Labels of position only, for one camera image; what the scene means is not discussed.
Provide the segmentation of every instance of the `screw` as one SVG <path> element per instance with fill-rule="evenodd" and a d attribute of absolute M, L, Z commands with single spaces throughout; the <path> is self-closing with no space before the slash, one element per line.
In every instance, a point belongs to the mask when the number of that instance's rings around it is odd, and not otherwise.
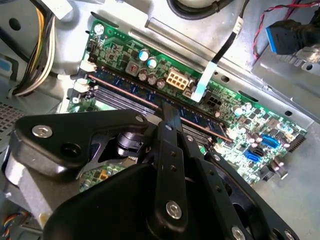
<path fill-rule="evenodd" d="M 237 226 L 233 226 L 231 232 L 236 240 L 246 240 L 244 233 Z"/>
<path fill-rule="evenodd" d="M 139 122 L 143 123 L 144 119 L 140 116 L 136 116 L 135 119 L 137 119 Z"/>
<path fill-rule="evenodd" d="M 165 205 L 166 212 L 169 214 L 170 217 L 173 219 L 180 219 L 182 217 L 182 211 L 179 205 L 175 201 L 169 201 Z"/>
<path fill-rule="evenodd" d="M 94 30 L 95 34 L 102 35 L 102 34 L 104 34 L 105 27 L 101 24 L 97 24 L 94 26 L 93 30 Z"/>
<path fill-rule="evenodd" d="M 216 161 L 220 161 L 220 160 L 221 160 L 218 155 L 215 155 L 215 154 L 214 154 L 213 157 L 214 157 L 214 159 L 215 159 Z"/>
<path fill-rule="evenodd" d="M 295 240 L 294 236 L 292 236 L 292 234 L 289 231 L 285 230 L 284 233 L 289 240 Z"/>
<path fill-rule="evenodd" d="M 165 127 L 166 127 L 166 129 L 168 129 L 168 130 L 172 130 L 172 127 L 170 127 L 169 125 L 165 125 Z"/>
<path fill-rule="evenodd" d="M 194 138 L 190 135 L 187 135 L 186 138 L 190 141 L 190 142 L 193 142 L 194 141 Z"/>
<path fill-rule="evenodd" d="M 80 103 L 80 99 L 77 98 L 77 97 L 73 97 L 73 98 L 72 98 L 72 103 L 73 103 L 73 104 L 78 104 L 78 103 Z"/>
<path fill-rule="evenodd" d="M 47 139 L 53 134 L 52 129 L 49 126 L 37 125 L 32 128 L 32 133 L 38 138 Z"/>

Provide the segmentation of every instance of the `blue sata port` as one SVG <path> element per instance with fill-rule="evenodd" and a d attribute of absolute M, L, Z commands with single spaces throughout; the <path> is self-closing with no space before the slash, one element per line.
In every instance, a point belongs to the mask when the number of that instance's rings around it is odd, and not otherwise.
<path fill-rule="evenodd" d="M 255 162 L 255 163 L 260 162 L 260 159 L 261 159 L 260 156 L 252 153 L 249 149 L 247 149 L 247 150 L 243 153 L 243 155 L 244 155 L 247 159 L 249 159 L 249 160 L 251 160 L 251 161 L 253 161 L 253 162 Z"/>
<path fill-rule="evenodd" d="M 280 146 L 280 143 L 275 138 L 266 134 L 262 134 L 262 143 L 273 149 Z"/>

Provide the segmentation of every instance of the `black wire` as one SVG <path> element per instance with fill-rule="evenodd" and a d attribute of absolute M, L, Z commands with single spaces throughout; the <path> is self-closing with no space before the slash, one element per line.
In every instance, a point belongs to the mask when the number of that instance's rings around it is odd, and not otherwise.
<path fill-rule="evenodd" d="M 250 0 L 245 0 L 244 4 L 243 4 L 243 7 L 242 7 L 242 10 L 241 10 L 241 13 L 239 15 L 240 18 L 244 18 L 244 14 L 245 14 L 245 10 L 246 10 L 246 7 L 248 5 Z"/>
<path fill-rule="evenodd" d="M 248 5 L 250 0 L 245 0 L 241 13 L 239 14 L 240 18 L 243 18 L 246 7 Z M 232 32 L 227 41 L 224 43 L 222 48 L 217 52 L 217 54 L 214 56 L 214 58 L 211 60 L 214 64 L 218 64 L 218 62 L 221 60 L 221 58 L 226 54 L 228 49 L 231 47 L 231 45 L 234 43 L 235 39 L 237 37 L 237 33 Z"/>
<path fill-rule="evenodd" d="M 234 0 L 214 1 L 211 5 L 205 7 L 190 7 L 182 4 L 179 0 L 166 0 L 169 8 L 178 17 L 186 20 L 200 20 L 220 12 Z"/>

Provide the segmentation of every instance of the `red component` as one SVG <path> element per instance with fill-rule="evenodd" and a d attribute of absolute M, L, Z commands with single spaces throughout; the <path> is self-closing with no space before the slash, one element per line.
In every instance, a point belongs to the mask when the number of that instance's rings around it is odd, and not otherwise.
<path fill-rule="evenodd" d="M 136 65 L 132 65 L 131 68 L 130 68 L 130 71 L 134 72 L 136 69 L 137 69 L 137 66 Z"/>

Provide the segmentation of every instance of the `red wire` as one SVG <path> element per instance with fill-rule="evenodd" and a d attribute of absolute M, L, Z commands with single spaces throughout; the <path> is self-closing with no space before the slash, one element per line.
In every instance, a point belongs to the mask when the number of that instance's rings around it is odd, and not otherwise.
<path fill-rule="evenodd" d="M 253 55 L 255 57 L 256 60 L 258 60 L 258 58 L 260 57 L 257 53 L 257 50 L 256 50 L 256 45 L 257 45 L 257 39 L 258 39 L 258 36 L 264 26 L 264 19 L 265 19 L 265 15 L 266 13 L 268 12 L 271 12 L 275 9 L 281 9 L 281 8 L 311 8 L 317 4 L 320 3 L 320 0 L 317 0 L 317 1 L 313 1 L 313 2 L 309 2 L 309 3 L 305 3 L 305 4 L 296 4 L 296 0 L 292 1 L 293 3 L 292 4 L 289 4 L 289 5 L 277 5 L 277 6 L 272 6 L 272 7 L 269 7 L 267 10 L 263 11 L 263 14 L 261 15 L 260 17 L 260 24 L 259 24 L 259 28 L 258 30 L 255 32 L 255 35 L 254 35 L 254 39 L 253 39 L 253 44 L 252 44 L 252 50 L 253 50 Z M 287 15 L 285 17 L 285 19 L 287 19 L 288 17 L 290 17 L 292 11 L 290 12 L 290 9 L 289 11 L 287 12 Z"/>

